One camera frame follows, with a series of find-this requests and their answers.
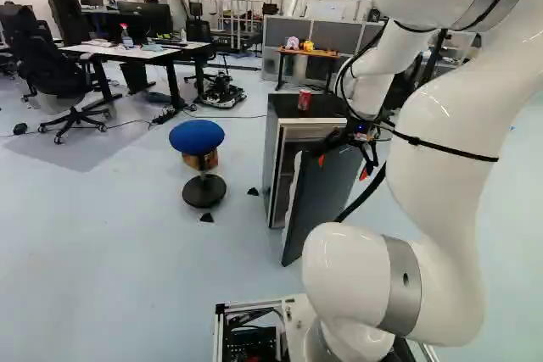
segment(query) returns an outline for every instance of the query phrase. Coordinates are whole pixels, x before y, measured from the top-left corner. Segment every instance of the soda can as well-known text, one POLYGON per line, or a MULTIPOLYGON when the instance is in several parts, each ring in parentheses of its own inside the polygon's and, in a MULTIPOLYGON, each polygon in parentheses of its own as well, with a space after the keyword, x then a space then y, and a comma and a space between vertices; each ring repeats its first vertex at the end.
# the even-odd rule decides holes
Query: soda can
POLYGON ((298 96, 298 109, 299 110, 309 110, 309 105, 311 103, 311 91, 307 89, 302 89, 299 91, 298 96))

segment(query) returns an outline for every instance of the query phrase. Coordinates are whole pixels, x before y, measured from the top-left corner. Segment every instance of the small black object on floor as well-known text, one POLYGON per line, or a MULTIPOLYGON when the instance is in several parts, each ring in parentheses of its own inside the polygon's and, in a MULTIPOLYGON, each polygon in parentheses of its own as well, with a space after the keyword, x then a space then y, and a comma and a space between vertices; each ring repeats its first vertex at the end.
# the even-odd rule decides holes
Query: small black object on floor
POLYGON ((254 187, 247 191, 247 195, 252 195, 253 197, 259 197, 260 196, 258 190, 256 188, 254 188, 254 187))
POLYGON ((14 135, 24 135, 26 131, 28 130, 28 125, 26 123, 18 123, 14 127, 14 135))
POLYGON ((227 184, 218 175, 198 175, 183 188, 183 199, 195 208, 211 208, 227 193, 227 184))
POLYGON ((215 220, 213 219, 213 216, 210 212, 206 212, 200 217, 200 222, 209 222, 212 224, 213 222, 215 222, 215 220))

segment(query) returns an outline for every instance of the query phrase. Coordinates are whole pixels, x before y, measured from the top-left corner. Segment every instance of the gray partition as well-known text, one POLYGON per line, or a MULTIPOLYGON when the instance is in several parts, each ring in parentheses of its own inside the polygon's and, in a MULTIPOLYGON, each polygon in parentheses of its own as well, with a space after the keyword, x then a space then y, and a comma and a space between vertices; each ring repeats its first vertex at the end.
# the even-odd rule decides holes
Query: gray partition
POLYGON ((264 46, 279 47, 285 44, 285 39, 292 36, 309 38, 311 21, 266 16, 264 27, 264 46))
POLYGON ((366 23, 362 39, 360 41, 360 48, 364 48, 383 28, 383 23, 366 23))
POLYGON ((361 23, 315 20, 311 41, 315 43, 315 48, 321 50, 335 50, 341 54, 354 54, 361 30, 361 23))
MULTIPOLYGON (((319 49, 337 50, 340 59, 335 62, 332 85, 341 65, 367 44, 381 30, 383 23, 361 23, 347 21, 307 20, 299 18, 266 16, 264 24, 264 44, 262 46, 262 79, 276 81, 279 71, 279 52, 291 36, 309 39, 319 49)), ((283 79, 295 85, 324 86, 326 83, 327 60, 312 58, 307 60, 305 78, 292 77, 296 56, 284 60, 283 79)))

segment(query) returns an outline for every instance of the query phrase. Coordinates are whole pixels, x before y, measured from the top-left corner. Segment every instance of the orange object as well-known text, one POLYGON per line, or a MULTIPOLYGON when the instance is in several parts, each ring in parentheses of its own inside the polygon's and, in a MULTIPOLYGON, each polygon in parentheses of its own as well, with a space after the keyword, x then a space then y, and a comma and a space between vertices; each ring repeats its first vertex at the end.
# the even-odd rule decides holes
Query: orange object
POLYGON ((315 50, 315 44, 313 42, 307 41, 304 42, 304 51, 310 53, 315 50))
POLYGON ((339 58, 337 51, 326 51, 326 50, 313 50, 313 51, 304 51, 304 50, 288 50, 285 47, 280 47, 278 52, 281 54, 301 54, 301 55, 310 55, 312 57, 327 57, 327 58, 339 58))
POLYGON ((362 174, 360 174, 359 181, 364 181, 367 178, 367 170, 366 167, 364 167, 364 170, 362 170, 362 174))

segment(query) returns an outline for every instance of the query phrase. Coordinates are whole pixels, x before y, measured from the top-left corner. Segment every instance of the black office chair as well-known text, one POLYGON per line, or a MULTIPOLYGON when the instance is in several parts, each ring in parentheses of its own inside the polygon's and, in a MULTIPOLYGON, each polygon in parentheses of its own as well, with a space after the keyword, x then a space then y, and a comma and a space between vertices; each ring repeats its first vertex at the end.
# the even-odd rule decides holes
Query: black office chair
MULTIPOLYGON (((199 16, 196 19, 187 19, 187 40, 190 42, 210 42, 214 47, 210 48, 210 52, 207 55, 207 60, 211 61, 216 58, 216 42, 211 35, 210 22, 201 20, 199 16)), ((228 74, 228 65, 227 65, 227 53, 218 53, 222 56, 224 61, 224 66, 228 74)), ((204 78, 208 81, 215 81, 217 75, 204 74, 204 78)), ((185 76, 184 80, 187 83, 189 80, 196 78, 196 75, 185 76)))
POLYGON ((37 20, 37 27, 40 29, 40 32, 38 33, 40 36, 45 38, 45 40, 48 42, 53 41, 53 33, 51 32, 49 23, 46 20, 37 20))
POLYGON ((78 111, 75 108, 87 93, 93 91, 91 55, 82 55, 79 64, 67 58, 53 41, 42 36, 43 31, 39 29, 36 18, 29 8, 15 7, 0 9, 0 21, 4 29, 7 28, 4 35, 11 52, 19 60, 19 75, 29 84, 31 90, 29 98, 35 98, 32 101, 33 105, 47 114, 70 111, 56 120, 41 123, 38 131, 45 133, 48 126, 64 123, 54 138, 56 144, 61 144, 65 132, 74 124, 81 122, 95 125, 100 131, 106 131, 105 123, 91 119, 91 116, 103 114, 107 118, 108 109, 78 111))

